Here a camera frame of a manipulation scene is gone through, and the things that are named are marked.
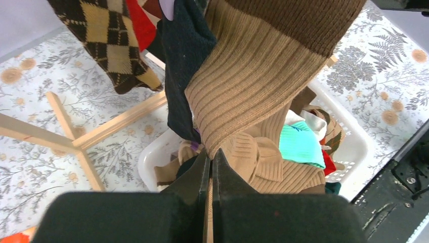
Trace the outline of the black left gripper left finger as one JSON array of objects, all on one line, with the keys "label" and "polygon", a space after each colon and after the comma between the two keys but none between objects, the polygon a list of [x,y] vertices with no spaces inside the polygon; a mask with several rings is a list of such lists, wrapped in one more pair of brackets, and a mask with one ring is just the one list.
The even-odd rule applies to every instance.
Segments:
[{"label": "black left gripper left finger", "polygon": [[33,242],[206,242],[210,160],[205,151],[161,192],[67,192]]}]

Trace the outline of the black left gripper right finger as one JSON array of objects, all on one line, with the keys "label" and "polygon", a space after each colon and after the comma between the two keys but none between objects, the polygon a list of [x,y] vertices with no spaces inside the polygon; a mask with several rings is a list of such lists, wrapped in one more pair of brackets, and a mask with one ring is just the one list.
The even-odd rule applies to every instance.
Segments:
[{"label": "black left gripper right finger", "polygon": [[332,194],[261,194],[212,160],[214,242],[365,242],[354,207]]}]

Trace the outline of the tan ribbed sock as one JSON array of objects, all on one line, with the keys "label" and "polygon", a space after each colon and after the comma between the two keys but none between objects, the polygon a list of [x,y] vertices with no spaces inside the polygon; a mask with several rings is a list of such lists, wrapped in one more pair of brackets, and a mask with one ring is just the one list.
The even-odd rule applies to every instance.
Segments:
[{"label": "tan ribbed sock", "polygon": [[211,1],[206,20],[218,42],[185,89],[209,157],[302,91],[364,5]]}]

